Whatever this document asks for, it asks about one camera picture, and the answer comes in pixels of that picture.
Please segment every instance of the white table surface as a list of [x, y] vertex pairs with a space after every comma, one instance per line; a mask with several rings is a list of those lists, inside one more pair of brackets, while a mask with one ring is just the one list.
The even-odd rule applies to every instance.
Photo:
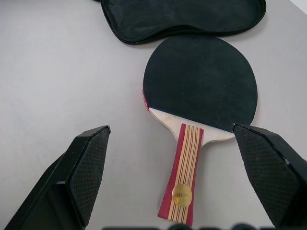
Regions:
[[307, 1], [306, 0], [291, 0], [298, 8], [307, 14]]
[[[253, 125], [307, 159], [307, 16], [289, 0], [267, 4], [259, 25], [223, 39], [254, 70]], [[161, 42], [121, 43], [92, 0], [0, 0], [0, 229], [73, 138], [102, 125], [111, 135], [87, 230], [173, 224], [157, 212], [176, 142], [142, 98], [147, 61]], [[201, 150], [196, 183], [194, 228], [272, 225], [234, 139]]]

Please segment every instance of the paddle handle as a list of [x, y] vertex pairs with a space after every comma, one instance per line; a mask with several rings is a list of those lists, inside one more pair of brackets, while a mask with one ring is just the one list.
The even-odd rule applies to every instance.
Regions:
[[203, 129], [182, 124], [158, 217], [192, 226], [195, 175]]

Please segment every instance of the zipper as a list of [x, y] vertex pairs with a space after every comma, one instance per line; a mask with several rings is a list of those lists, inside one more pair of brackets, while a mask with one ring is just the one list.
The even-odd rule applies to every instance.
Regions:
[[[108, 23], [111, 31], [113, 32], [113, 34], [115, 35], [115, 37], [118, 38], [119, 41], [123, 42], [123, 43], [126, 43], [128, 45], [140, 45], [140, 44], [144, 44], [144, 43], [147, 43], [147, 42], [150, 42], [150, 41], [153, 41], [153, 40], [157, 40], [159, 38], [163, 38], [163, 37], [168, 37], [170, 35], [174, 35], [174, 34], [206, 34], [206, 35], [212, 35], [214, 34], [215, 36], [227, 36], [227, 35], [236, 35], [236, 34], [239, 34], [239, 33], [242, 33], [242, 32], [245, 32], [251, 28], [253, 28], [255, 25], [257, 25], [264, 17], [265, 13], [266, 13], [266, 1], [265, 0], [261, 0], [262, 3], [261, 3], [261, 6], [262, 6], [262, 15], [261, 17], [255, 21], [251, 26], [247, 27], [247, 28], [244, 28], [244, 29], [241, 29], [241, 30], [233, 30], [233, 31], [221, 31], [221, 32], [215, 32], [215, 31], [204, 31], [204, 30], [197, 30], [197, 31], [191, 31], [191, 30], [186, 30], [186, 31], [179, 31], [179, 30], [175, 30], [174, 32], [165, 32], [163, 33], [163, 31], [160, 32], [161, 35], [155, 35], [153, 37], [149, 37], [149, 38], [146, 38], [146, 39], [143, 39], [143, 40], [140, 40], [140, 41], [137, 41], [137, 42], [132, 42], [132, 41], [128, 41], [128, 40], [125, 40], [125, 39], [122, 39], [121, 37], [119, 37], [115, 30], [113, 29], [112, 25], [111, 25], [111, 22], [110, 22], [110, 19], [106, 13], [106, 10], [103, 6], [103, 2], [104, 0], [101, 0], [101, 8], [102, 8], [102, 12], [104, 13], [104, 16], [106, 18], [106, 22]], [[195, 29], [194, 27], [191, 27], [191, 26], [178, 26], [178, 28], [193, 28]]]

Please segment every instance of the textured rubber pad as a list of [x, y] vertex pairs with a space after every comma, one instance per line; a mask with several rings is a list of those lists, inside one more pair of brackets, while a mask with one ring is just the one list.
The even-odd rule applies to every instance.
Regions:
[[143, 91], [150, 108], [230, 132], [252, 122], [258, 97], [245, 57], [203, 35], [165, 40], [148, 61]]
[[102, 129], [91, 138], [69, 183], [75, 207], [85, 226], [89, 223], [100, 187], [108, 135], [109, 129]]
[[248, 179], [274, 226], [306, 229], [306, 161], [266, 129], [237, 124], [234, 134]]

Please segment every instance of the black rubber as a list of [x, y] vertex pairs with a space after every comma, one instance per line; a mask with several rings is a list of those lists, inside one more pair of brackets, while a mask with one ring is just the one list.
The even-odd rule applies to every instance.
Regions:
[[101, 0], [118, 39], [137, 44], [178, 33], [233, 35], [257, 25], [265, 0]]
[[143, 81], [150, 108], [232, 132], [250, 124], [257, 86], [244, 56], [221, 39], [180, 35], [150, 57]]

